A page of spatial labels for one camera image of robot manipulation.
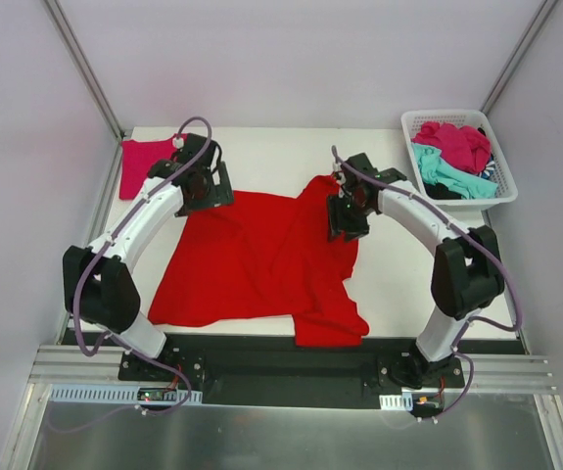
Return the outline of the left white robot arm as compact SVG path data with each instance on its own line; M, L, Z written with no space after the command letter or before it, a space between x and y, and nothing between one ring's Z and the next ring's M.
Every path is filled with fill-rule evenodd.
M152 380L173 372L167 337L142 311L132 272L152 239L173 216L215 209L234 196L219 144L208 136L176 134L165 141L168 154L150 164L131 204L115 224L86 247L63 255L65 307L81 351L96 348L83 339L85 323L125 348L142 354L140 367Z

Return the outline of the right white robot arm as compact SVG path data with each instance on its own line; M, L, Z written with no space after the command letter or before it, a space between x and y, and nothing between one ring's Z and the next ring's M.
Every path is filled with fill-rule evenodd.
M496 235L486 225L464 227L420 196L400 171L380 171L364 153L337 159L334 178L339 189L327 199L330 241L367 235L369 215L383 214L433 256L434 309L407 355L389 368L390 380L401 387L431 386L454 360L467 322L504 292Z

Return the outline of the red t shirt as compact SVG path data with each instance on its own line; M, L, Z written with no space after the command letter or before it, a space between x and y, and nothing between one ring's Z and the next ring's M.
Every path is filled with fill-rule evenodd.
M345 288L356 241L328 238L330 175L296 198L237 191L232 205L191 213L150 305L155 324L203 327L289 315L299 347L355 347L368 323Z

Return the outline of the white plastic basket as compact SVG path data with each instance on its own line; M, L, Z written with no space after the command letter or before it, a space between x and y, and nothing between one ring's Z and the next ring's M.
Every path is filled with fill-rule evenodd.
M457 127L464 125L472 126L489 138L492 145L492 154L494 154L496 162L495 173L488 179L497 184L497 191L494 198L438 201L427 196L414 158L412 149L413 142L411 141L420 130L421 125L427 121L451 123ZM485 211L496 205L510 203L516 199L518 191L506 158L500 149L500 145L498 144L488 118L480 111L465 109L409 111L402 114L400 122L417 186L423 196L436 203L439 207L446 209L448 212Z

